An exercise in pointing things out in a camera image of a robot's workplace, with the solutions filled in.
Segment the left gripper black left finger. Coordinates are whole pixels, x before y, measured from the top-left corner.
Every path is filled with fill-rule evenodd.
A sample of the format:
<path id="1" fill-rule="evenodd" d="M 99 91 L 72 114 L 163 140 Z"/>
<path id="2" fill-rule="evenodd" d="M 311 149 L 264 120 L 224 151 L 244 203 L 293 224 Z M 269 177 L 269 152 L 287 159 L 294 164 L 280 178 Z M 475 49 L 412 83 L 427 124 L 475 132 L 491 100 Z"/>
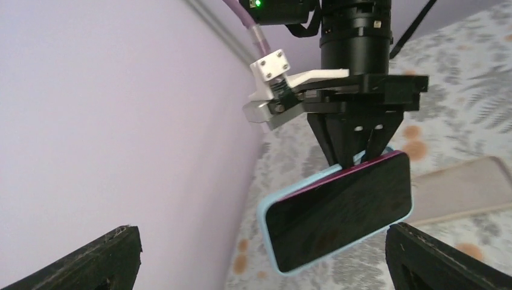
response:
<path id="1" fill-rule="evenodd" d="M 5 289 L 131 290 L 141 266 L 141 253 L 138 227 L 123 225 Z"/>

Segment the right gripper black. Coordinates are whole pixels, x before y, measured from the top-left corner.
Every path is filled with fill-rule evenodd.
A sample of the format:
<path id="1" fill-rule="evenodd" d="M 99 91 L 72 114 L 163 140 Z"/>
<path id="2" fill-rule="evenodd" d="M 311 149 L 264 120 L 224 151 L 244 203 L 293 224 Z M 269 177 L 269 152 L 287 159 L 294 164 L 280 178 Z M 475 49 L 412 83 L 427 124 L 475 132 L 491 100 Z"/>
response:
<path id="1" fill-rule="evenodd" d="M 346 77 L 329 77 L 299 85 L 316 91 L 302 103 L 307 121 L 328 161 L 344 169 L 378 158 L 403 121 L 404 111 L 417 111 L 427 92 L 425 75 L 390 74 L 398 55 L 429 12 L 426 4 L 398 41 L 391 31 L 391 1 L 323 1 L 321 68 L 347 69 Z M 356 110 L 387 111 L 370 117 Z"/>

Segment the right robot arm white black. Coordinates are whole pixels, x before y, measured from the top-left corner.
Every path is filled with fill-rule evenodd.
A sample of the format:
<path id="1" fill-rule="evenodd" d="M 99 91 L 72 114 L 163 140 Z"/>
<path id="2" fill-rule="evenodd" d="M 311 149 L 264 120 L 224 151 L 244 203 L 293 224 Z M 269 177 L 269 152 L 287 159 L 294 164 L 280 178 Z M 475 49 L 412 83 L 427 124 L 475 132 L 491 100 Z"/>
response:
<path id="1" fill-rule="evenodd" d="M 250 65 L 257 88 L 244 105 L 246 119 L 272 131 L 306 113 L 330 165 L 376 159 L 428 89 L 428 76 L 392 75 L 389 63 L 433 5 L 427 2 L 394 40 L 391 1 L 235 1 L 261 55 Z M 298 38 L 319 36 L 321 68 L 290 75 L 264 25 L 284 25 Z"/>

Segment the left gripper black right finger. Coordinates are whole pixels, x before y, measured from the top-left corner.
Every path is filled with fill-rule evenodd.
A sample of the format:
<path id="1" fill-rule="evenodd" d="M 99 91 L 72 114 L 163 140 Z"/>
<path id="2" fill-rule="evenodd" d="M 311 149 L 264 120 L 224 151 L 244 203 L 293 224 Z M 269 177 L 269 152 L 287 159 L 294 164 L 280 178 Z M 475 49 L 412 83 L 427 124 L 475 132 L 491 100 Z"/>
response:
<path id="1" fill-rule="evenodd" d="M 397 290 L 511 289 L 511 276 L 404 222 L 387 230 L 385 258 Z"/>

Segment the beige phone case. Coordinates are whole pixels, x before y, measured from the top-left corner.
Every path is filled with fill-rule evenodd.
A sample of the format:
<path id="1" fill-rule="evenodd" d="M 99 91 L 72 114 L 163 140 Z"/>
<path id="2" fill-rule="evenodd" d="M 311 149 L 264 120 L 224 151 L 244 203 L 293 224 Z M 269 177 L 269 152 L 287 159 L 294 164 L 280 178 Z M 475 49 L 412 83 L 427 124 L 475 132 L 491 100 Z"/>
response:
<path id="1" fill-rule="evenodd" d="M 511 172 L 498 157 L 483 156 L 412 179 L 414 226 L 511 208 Z"/>

